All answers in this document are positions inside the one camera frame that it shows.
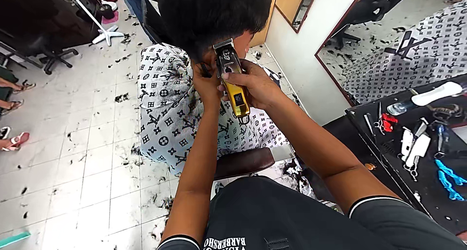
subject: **barber's arm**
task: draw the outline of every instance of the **barber's arm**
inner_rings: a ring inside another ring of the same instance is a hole
[[[247,60],[242,60],[242,67],[246,74],[224,74],[227,81],[248,88],[250,103],[267,112],[300,158],[324,180],[345,212],[361,198],[397,197],[345,145],[284,95],[262,68]]]
[[[211,187],[216,172],[217,133],[221,93],[216,76],[204,78],[193,65],[193,83],[201,96],[204,113],[178,183],[172,211],[162,241],[172,235],[187,235],[199,244],[206,229]]]

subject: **barber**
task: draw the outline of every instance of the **barber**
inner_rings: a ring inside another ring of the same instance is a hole
[[[159,250],[467,249],[376,179],[346,146],[284,95],[262,68],[246,60],[242,67],[246,74],[223,78],[248,88],[249,103],[267,112],[348,217],[264,176],[239,178],[210,201],[225,88],[214,76],[202,77],[201,68],[194,65],[193,83],[204,114]]]

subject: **razor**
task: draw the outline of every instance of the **razor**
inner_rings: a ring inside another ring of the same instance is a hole
[[[240,60],[234,48],[234,40],[232,38],[224,42],[213,45],[216,52],[216,64],[218,68],[218,77],[222,80],[225,86],[230,103],[232,104],[233,114],[237,118],[242,118],[250,114],[250,108],[247,104],[245,92],[247,89],[244,86],[234,85],[226,82],[221,74],[223,73],[242,73]]]

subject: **mirror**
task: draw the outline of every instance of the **mirror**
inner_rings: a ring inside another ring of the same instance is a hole
[[[467,2],[454,2],[355,0],[316,56],[352,105],[463,74]]]
[[[298,33],[313,0],[276,0],[276,8]]]

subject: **barber's hand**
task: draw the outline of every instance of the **barber's hand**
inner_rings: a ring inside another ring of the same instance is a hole
[[[245,74],[226,73],[222,77],[231,84],[246,86],[248,89],[247,101],[255,108],[266,110],[274,104],[277,99],[284,97],[282,90],[271,80],[264,69],[254,63],[240,59]],[[220,91],[225,91],[225,87],[220,85]]]
[[[193,85],[203,101],[204,108],[213,107],[219,109],[222,94],[217,87],[220,85],[220,80],[216,75],[210,78],[203,77],[202,74],[204,72],[201,64],[193,64],[194,61],[191,62],[191,67],[193,68]]]

